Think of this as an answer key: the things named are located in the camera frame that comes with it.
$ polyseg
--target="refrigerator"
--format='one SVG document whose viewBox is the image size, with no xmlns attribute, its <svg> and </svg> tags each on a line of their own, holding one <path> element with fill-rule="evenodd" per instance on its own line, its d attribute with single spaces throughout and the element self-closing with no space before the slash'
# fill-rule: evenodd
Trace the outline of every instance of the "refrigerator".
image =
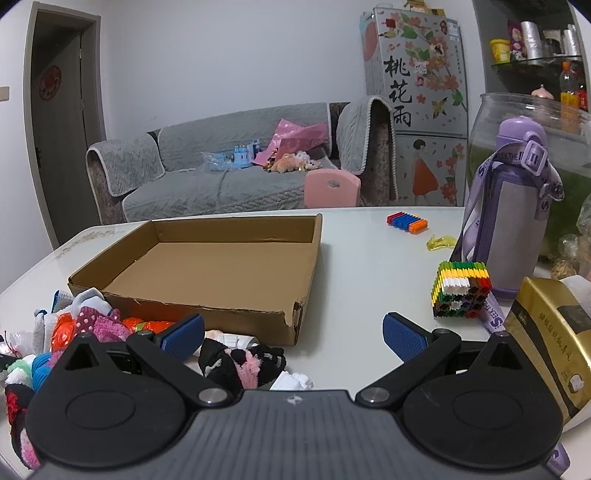
<svg viewBox="0 0 591 480">
<path fill-rule="evenodd" d="M 394 113 L 397 204 L 463 206 L 468 104 L 457 22 L 377 7 L 360 29 L 367 93 Z"/>
</svg>

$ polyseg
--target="yellow container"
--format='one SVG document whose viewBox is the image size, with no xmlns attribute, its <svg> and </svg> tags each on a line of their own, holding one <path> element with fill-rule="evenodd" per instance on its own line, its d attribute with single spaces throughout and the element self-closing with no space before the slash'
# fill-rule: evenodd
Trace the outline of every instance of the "yellow container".
<svg viewBox="0 0 591 480">
<path fill-rule="evenodd" d="M 511 42 L 496 38 L 491 40 L 492 54 L 495 58 L 495 63 L 507 63 L 511 61 Z"/>
</svg>

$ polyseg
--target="toy building blocks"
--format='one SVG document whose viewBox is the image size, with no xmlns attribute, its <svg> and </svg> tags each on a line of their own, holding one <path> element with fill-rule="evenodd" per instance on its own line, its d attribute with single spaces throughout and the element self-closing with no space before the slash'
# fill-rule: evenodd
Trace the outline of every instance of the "toy building blocks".
<svg viewBox="0 0 591 480">
<path fill-rule="evenodd" d="M 435 317 L 478 317 L 492 283 L 481 262 L 442 262 L 431 292 Z"/>
<path fill-rule="evenodd" d="M 409 233 L 420 233 L 428 227 L 426 220 L 404 212 L 398 212 L 388 217 L 388 225 L 400 228 Z"/>
</svg>

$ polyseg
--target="purple water bottle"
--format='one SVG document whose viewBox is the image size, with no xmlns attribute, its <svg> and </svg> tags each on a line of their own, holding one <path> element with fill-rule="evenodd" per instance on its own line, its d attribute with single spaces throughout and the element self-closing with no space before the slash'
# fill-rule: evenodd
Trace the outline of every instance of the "purple water bottle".
<svg viewBox="0 0 591 480">
<path fill-rule="evenodd" d="M 523 278 L 533 274 L 551 201 L 564 198 L 546 141 L 544 128 L 532 119 L 505 120 L 496 138 L 497 151 L 479 167 L 472 183 L 452 260 L 465 261 L 473 252 L 473 261 L 486 263 L 498 297 L 514 298 Z M 470 218 L 473 211 L 476 215 Z"/>
</svg>

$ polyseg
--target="cardboard box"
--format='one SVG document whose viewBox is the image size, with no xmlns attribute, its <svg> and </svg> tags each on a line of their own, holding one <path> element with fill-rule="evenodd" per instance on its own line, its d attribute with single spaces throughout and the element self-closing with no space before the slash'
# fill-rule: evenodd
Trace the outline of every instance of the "cardboard box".
<svg viewBox="0 0 591 480">
<path fill-rule="evenodd" d="M 320 248 L 322 215 L 147 222 L 74 273 L 124 317 L 180 320 L 295 345 Z"/>
</svg>

